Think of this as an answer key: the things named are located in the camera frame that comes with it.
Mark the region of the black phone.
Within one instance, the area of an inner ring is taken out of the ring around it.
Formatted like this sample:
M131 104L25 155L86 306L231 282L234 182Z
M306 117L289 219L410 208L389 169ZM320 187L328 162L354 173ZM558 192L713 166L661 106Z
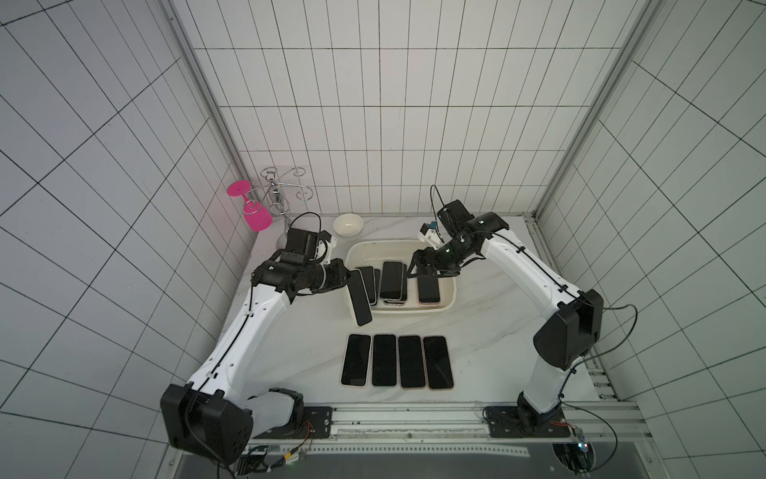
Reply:
M346 287L348 289L356 324L359 327L368 325L368 323L371 323L373 316L361 271L358 269L349 271L349 279Z
M454 378L449 349L444 336L423 338L428 387L432 390L447 390L454 387Z
M395 335L375 335L372 351L372 385L391 387L398 383L397 339Z
M366 385L371 343L370 335L349 335L341 371L342 385L354 387Z

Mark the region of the phone with pink case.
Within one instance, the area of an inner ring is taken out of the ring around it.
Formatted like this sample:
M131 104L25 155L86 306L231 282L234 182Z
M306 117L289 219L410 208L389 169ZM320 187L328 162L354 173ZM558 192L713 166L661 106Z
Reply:
M405 389L424 388L426 372L422 340L417 335L397 338L400 384Z

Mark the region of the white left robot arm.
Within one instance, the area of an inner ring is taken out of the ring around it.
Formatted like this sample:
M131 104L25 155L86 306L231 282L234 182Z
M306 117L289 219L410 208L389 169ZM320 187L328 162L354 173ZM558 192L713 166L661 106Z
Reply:
M229 470L249 441L269 432L311 437L314 428L297 391L271 387L247 394L245 373L267 335L298 297L342 289L352 279L323 228L289 224L286 244L251 274L239 313L203 365L184 385L171 384L160 406L171 447Z

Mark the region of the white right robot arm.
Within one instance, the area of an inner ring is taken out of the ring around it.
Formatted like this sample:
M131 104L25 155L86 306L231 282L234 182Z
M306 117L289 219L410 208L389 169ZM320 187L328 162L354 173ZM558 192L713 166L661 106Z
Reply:
M457 277L476 255L499 267L528 295L545 322L533 337L536 361L517 400L526 429L540 427L561 410L573 370L600 338L604 300L566 281L530 251L495 213L478 217L456 200L420 228L427 247L415 251L408 277Z

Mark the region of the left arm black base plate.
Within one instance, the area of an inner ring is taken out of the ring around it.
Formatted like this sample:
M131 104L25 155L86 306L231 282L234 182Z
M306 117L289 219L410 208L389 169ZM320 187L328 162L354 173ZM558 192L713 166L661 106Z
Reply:
M300 424L299 437L327 439L331 435L334 408L330 406L305 406Z

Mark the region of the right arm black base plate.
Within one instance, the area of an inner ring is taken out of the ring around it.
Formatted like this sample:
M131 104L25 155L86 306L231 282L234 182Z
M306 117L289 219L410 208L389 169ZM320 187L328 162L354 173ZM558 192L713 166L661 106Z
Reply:
M526 406L486 406L482 415L492 438L558 439L571 436L570 427L563 423L560 408L539 414Z

